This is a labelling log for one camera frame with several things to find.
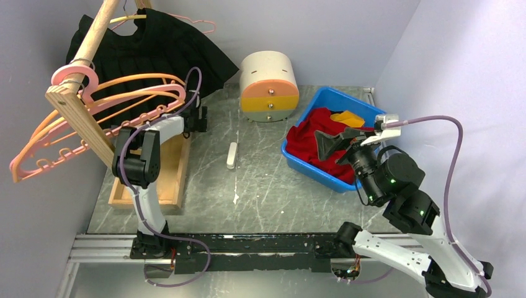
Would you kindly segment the red pleated skirt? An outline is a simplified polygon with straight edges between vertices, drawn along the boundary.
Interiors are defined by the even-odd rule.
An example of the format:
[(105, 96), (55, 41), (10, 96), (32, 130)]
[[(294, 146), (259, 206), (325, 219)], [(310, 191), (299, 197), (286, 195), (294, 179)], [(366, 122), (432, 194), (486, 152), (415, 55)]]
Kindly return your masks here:
[(286, 152), (299, 158), (331, 176), (347, 184), (354, 183), (354, 170), (351, 165), (338, 165), (336, 160), (341, 158), (345, 150), (335, 152), (324, 161), (318, 159), (314, 132), (320, 130), (329, 135), (342, 133), (348, 126), (332, 121), (330, 116), (333, 111), (325, 107), (311, 110), (307, 118), (299, 126), (293, 126), (287, 134)]

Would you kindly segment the yellow skirt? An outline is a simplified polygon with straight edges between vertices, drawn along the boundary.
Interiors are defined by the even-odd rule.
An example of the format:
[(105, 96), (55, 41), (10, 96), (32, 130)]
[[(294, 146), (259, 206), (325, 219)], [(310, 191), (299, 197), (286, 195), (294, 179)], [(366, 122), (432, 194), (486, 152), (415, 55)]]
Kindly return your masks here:
[(361, 128), (365, 124), (363, 118), (355, 115), (350, 111), (342, 111), (332, 113), (330, 116), (332, 121), (345, 124), (348, 127)]

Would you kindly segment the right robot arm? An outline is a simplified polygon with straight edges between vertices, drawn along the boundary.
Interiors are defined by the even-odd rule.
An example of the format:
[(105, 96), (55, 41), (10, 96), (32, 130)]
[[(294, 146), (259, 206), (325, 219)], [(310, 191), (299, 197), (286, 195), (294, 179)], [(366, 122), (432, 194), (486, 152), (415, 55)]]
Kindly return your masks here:
[(402, 149), (366, 143), (369, 133), (346, 129), (337, 135), (315, 131), (318, 157), (337, 151), (339, 165), (352, 167), (360, 183), (362, 204), (383, 208), (383, 216), (422, 246), (413, 251), (382, 240), (352, 222), (341, 225), (334, 239), (336, 252), (380, 261), (415, 279), (432, 297), (489, 297), (491, 263), (471, 257), (446, 228), (445, 212), (420, 189), (425, 173)]

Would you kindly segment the orange wavy hanger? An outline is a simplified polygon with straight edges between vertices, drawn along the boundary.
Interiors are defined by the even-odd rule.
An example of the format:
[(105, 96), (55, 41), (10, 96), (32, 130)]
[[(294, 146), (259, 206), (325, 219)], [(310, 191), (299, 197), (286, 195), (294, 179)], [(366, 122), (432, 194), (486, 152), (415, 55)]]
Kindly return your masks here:
[[(119, 104), (125, 105), (119, 111), (112, 112), (109, 116), (97, 121), (98, 124), (101, 124), (106, 120), (116, 118), (118, 115), (123, 115), (124, 112), (130, 111), (131, 108), (139, 104), (146, 103), (160, 96), (167, 96), (169, 102), (167, 104), (159, 104), (150, 111), (141, 113), (139, 116), (123, 120), (114, 129), (103, 129), (104, 135), (111, 139), (117, 136), (122, 127), (144, 124), (182, 107), (187, 99), (187, 92), (182, 86), (176, 84), (170, 84), (167, 87), (144, 88), (138, 91), (105, 97), (88, 104), (86, 108), (90, 115), (95, 116)], [(68, 121), (59, 115), (59, 112), (53, 111), (35, 129), (29, 141), (11, 161), (9, 169), (12, 180), (18, 183), (43, 174), (65, 161), (88, 151), (90, 146), (83, 138), (80, 139), (79, 145), (76, 147), (59, 146), (59, 143), (75, 137), (77, 134)]]

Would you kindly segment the black garment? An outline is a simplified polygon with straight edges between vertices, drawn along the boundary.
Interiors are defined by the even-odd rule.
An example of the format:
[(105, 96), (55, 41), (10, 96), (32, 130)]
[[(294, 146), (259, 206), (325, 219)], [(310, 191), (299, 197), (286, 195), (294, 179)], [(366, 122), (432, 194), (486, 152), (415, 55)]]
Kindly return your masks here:
[[(142, 73), (164, 73), (185, 80), (192, 67), (202, 72), (200, 97), (222, 89), (239, 70), (234, 62), (205, 34), (195, 27), (164, 12), (139, 9), (145, 19), (135, 19), (136, 30), (124, 36), (107, 30), (92, 60), (99, 82)], [(66, 56), (73, 60), (93, 19), (87, 15), (79, 21)], [(162, 79), (138, 79), (109, 86), (92, 95), (95, 101), (115, 94), (126, 93), (162, 84)], [(172, 97), (155, 96), (110, 119), (100, 122), (102, 129), (119, 126), (160, 105), (167, 106)]]

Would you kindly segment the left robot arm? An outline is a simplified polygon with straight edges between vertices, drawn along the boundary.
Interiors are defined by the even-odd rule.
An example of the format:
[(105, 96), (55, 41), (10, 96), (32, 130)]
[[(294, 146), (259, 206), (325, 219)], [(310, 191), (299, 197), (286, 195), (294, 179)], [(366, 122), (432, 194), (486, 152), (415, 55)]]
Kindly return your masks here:
[(161, 172), (161, 145), (170, 138), (206, 132), (208, 107), (164, 114), (139, 128), (120, 129), (112, 173), (132, 196), (138, 217), (138, 244), (156, 258), (171, 252), (169, 229), (158, 201), (156, 180)]

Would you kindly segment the orange hanger with red skirt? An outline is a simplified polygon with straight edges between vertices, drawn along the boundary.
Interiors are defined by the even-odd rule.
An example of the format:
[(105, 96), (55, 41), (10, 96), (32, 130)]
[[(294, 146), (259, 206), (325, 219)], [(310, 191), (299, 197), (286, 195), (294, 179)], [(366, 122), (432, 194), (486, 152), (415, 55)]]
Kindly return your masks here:
[[(116, 78), (108, 82), (99, 84), (99, 78), (91, 67), (84, 66), (84, 65), (66, 65), (66, 66), (62, 66), (61, 68), (58, 68), (54, 72), (53, 76), (51, 77), (51, 84), (53, 86), (58, 86), (61, 83), (64, 83), (66, 81), (65, 78), (67, 76), (77, 74), (77, 73), (88, 77), (88, 80), (89, 80), (89, 84), (86, 87), (83, 87), (82, 90), (78, 92), (77, 97), (78, 99), (84, 102), (84, 106), (86, 107), (90, 115), (96, 115), (113, 106), (126, 103), (136, 98), (141, 99), (140, 101), (134, 104), (127, 104), (126, 107), (120, 109), (119, 111), (113, 114), (110, 114), (102, 118), (101, 120), (98, 120), (97, 121), (98, 124), (106, 120), (109, 120), (111, 118), (114, 118), (130, 110), (131, 108), (138, 106), (157, 96), (169, 97), (171, 101), (166, 105), (161, 104), (149, 112), (142, 113), (138, 117), (135, 117), (134, 119), (125, 120), (123, 122), (123, 125), (124, 126), (138, 125), (146, 121), (154, 120), (160, 117), (161, 114), (171, 112), (174, 109), (177, 109), (178, 107), (182, 106), (185, 103), (186, 84), (183, 82), (183, 80), (171, 74), (163, 74), (163, 73), (134, 74), (130, 76)], [(160, 84), (156, 84), (154, 86), (150, 86), (147, 88), (136, 89), (136, 90), (132, 90), (129, 92), (124, 92), (124, 93), (119, 93), (119, 94), (103, 97), (102, 99), (99, 99), (96, 101), (93, 100), (92, 98), (92, 95), (94, 93), (97, 93), (109, 87), (119, 85), (119, 84), (132, 83), (137, 80), (144, 81), (146, 79), (154, 79), (157, 82), (159, 81)], [(59, 112), (57, 110), (54, 110), (35, 129), (33, 135), (30, 138), (31, 144), (35, 146), (38, 145), (41, 147), (47, 147), (47, 146), (54, 145), (66, 138), (69, 138), (75, 135), (75, 133), (72, 132), (56, 140), (52, 139), (56, 135), (61, 134), (63, 131), (71, 127), (70, 124), (63, 117), (59, 117), (58, 114)]]

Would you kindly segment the yellow hanger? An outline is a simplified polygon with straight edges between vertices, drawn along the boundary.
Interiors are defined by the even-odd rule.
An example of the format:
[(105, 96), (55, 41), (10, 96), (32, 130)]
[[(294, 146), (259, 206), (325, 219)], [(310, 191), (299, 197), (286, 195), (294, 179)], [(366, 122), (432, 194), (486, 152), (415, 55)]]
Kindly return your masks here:
[(117, 17), (117, 18), (111, 19), (109, 23), (113, 24), (113, 23), (125, 22), (128, 20), (145, 19), (145, 18), (146, 18), (146, 15), (135, 14), (135, 15), (129, 15), (129, 16), (123, 16), (123, 17)]

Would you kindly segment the pink plastic hanger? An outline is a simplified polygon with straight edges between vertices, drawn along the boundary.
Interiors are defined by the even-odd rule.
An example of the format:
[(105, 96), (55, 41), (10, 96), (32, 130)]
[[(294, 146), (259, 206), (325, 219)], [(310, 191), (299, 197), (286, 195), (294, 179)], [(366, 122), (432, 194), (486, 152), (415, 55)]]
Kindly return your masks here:
[[(92, 95), (109, 87), (136, 81), (153, 80), (155, 84), (129, 92), (118, 93), (94, 100)], [(51, 86), (46, 98), (52, 98), (59, 106), (35, 129), (27, 144), (11, 161), (9, 169), (15, 183), (43, 174), (56, 166), (88, 151), (93, 150), (106, 164), (112, 161), (113, 149), (109, 140), (122, 127), (136, 126), (157, 119), (185, 104), (186, 83), (177, 76), (165, 73), (142, 73), (122, 76), (104, 83), (99, 82), (96, 72), (89, 66), (66, 65), (58, 68), (51, 77)], [(115, 129), (102, 129), (100, 124), (131, 108), (165, 96), (170, 100), (153, 110), (122, 121)], [(77, 148), (59, 149), (56, 160), (40, 158), (35, 169), (23, 169), (22, 165), (36, 152), (77, 135), (81, 144)]]

